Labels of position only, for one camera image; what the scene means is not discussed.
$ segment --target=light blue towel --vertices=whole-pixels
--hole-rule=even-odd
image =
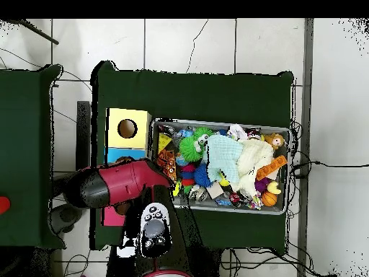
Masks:
[[[222,135],[212,135],[208,138],[208,177],[211,182],[221,180],[222,171],[230,183],[239,182],[236,162],[244,146],[239,142]]]

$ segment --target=toy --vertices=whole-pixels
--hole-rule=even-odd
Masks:
[[[206,200],[208,197],[208,193],[204,187],[200,187],[199,185],[194,185],[188,195],[189,198],[193,198],[196,201],[202,202]]]
[[[247,133],[239,124],[231,124],[227,134],[234,140],[247,140],[248,138]]]
[[[235,192],[230,194],[229,200],[231,201],[232,205],[236,208],[239,208],[242,205],[239,195]]]
[[[247,208],[257,210],[262,209],[263,204],[262,200],[260,199],[262,194],[259,191],[257,191],[257,194],[255,196],[250,196],[248,193],[241,189],[239,191],[239,195],[241,202],[245,203]]]
[[[280,134],[273,133],[272,135],[265,135],[264,140],[272,146],[274,150],[278,149],[285,143],[285,139]]]
[[[190,137],[183,138],[179,143],[179,151],[187,162],[196,162],[203,158],[204,146],[208,137],[213,135],[209,128],[197,128]]]
[[[175,136],[175,130],[171,126],[166,126],[164,124],[159,124],[158,125],[158,130],[159,130],[159,134],[163,133],[166,136],[168,136],[169,138],[172,138],[172,137]]]
[[[215,132],[215,134],[227,136],[227,130],[222,129],[222,130],[219,130],[219,131]]]
[[[181,177],[182,177],[182,186],[184,194],[189,194],[193,185],[195,184],[194,180],[194,171],[195,171],[195,165],[194,164],[188,164],[184,167],[180,167],[181,170]]]
[[[239,181],[236,162],[243,148],[243,144],[226,136],[212,135],[208,138],[208,177],[211,182],[222,180],[219,170],[230,183]]]
[[[208,174],[206,172],[206,164],[201,163],[200,166],[194,172],[194,179],[196,184],[205,188],[211,185]]]
[[[170,137],[168,137],[164,133],[159,133],[158,153],[160,153],[161,150],[164,149],[170,141],[172,141]]]
[[[183,192],[184,194],[189,194],[193,185],[183,186]]]
[[[222,179],[218,181],[219,185],[222,187],[229,186],[229,181],[225,179],[225,177],[223,176],[223,173],[220,173],[220,176],[222,177]]]
[[[274,206],[277,203],[277,196],[269,191],[266,191],[262,194],[262,202],[268,207]]]
[[[262,209],[262,200],[260,200],[260,193],[252,197],[252,200],[246,204],[246,206],[250,209]]]
[[[277,186],[278,186],[278,183],[275,182],[274,180],[272,182],[269,183],[267,189],[270,193],[273,193],[273,194],[280,194],[282,191],[277,189]]]
[[[209,128],[199,127],[199,128],[196,128],[195,132],[193,133],[193,136],[198,140],[199,138],[201,138],[204,135],[210,137],[213,134],[214,134],[214,132],[212,130],[210,130]]]
[[[181,179],[179,178],[177,180],[177,184],[176,184],[176,187],[175,189],[173,190],[173,196],[177,196],[179,191],[181,190],[181,187],[182,187],[182,182],[181,182]]]
[[[181,130],[176,134],[176,137],[191,137],[193,135],[193,131],[191,130]]]
[[[176,175],[176,162],[174,158],[173,151],[167,151],[166,149],[162,149],[159,153],[158,158],[156,159],[156,163],[160,168],[163,169],[163,173],[169,177],[173,182],[177,181]]]
[[[260,140],[262,137],[260,131],[261,131],[260,128],[247,128],[246,129],[247,138]]]
[[[255,189],[263,193],[268,188],[269,183],[270,180],[267,177],[264,177],[262,180],[255,180]]]
[[[193,136],[183,138],[179,142],[179,152],[186,162],[196,162],[203,158],[204,152],[202,150],[197,151],[194,143],[195,138]]]
[[[240,140],[244,148],[237,160],[239,182],[234,191],[244,189],[251,197],[257,194],[255,177],[257,170],[272,161],[273,148],[267,142],[257,139]]]
[[[215,200],[215,202],[216,202],[218,205],[222,205],[222,206],[230,206],[230,205],[232,205],[232,203],[231,203],[230,201],[228,201],[228,200],[222,200],[222,199],[220,199],[220,198],[217,198],[217,199]]]
[[[269,165],[264,166],[262,169],[257,171],[257,180],[261,180],[262,178],[281,168],[285,164],[287,164],[286,158],[283,155],[280,155],[279,157],[275,158]]]
[[[185,158],[180,153],[176,155],[176,163],[181,167],[188,165],[188,162],[185,161]]]

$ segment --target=blue toy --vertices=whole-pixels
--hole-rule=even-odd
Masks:
[[[196,184],[203,186],[205,188],[211,185],[208,174],[206,172],[206,164],[201,163],[200,166],[194,172],[194,179]]]

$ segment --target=green table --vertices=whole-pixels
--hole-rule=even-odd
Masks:
[[[50,91],[61,66],[0,71],[0,245],[62,248],[48,227]]]
[[[104,162],[107,107],[147,110],[153,118],[288,128],[292,81],[290,72],[268,76],[116,71],[111,62],[102,61],[92,72],[93,107],[95,105],[98,110],[97,163]],[[186,234],[184,211],[177,209],[177,214]],[[285,214],[271,216],[196,210],[193,214],[207,247],[284,250]],[[94,222],[96,232],[91,234],[94,234],[97,249],[118,243],[121,228],[101,226],[99,211]]]

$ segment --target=orange plush toy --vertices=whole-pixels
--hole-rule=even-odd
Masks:
[[[264,141],[270,144],[274,150],[278,149],[285,143],[285,139],[280,134],[264,135]]]

